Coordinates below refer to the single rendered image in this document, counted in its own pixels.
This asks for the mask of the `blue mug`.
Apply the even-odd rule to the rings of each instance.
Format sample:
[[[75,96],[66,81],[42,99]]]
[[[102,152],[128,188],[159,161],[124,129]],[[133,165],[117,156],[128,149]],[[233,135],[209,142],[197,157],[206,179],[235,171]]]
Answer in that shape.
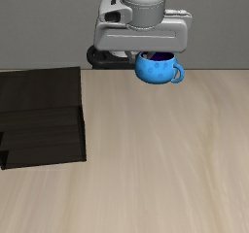
[[[185,78],[184,68],[171,52],[156,52],[153,56],[145,51],[137,55],[135,74],[145,83],[179,83]]]

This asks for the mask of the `dark wooden shelf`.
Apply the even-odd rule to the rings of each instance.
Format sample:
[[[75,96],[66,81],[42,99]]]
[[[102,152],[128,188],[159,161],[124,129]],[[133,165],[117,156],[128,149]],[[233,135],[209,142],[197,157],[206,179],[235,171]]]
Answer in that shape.
[[[87,159],[78,67],[0,73],[0,168]]]

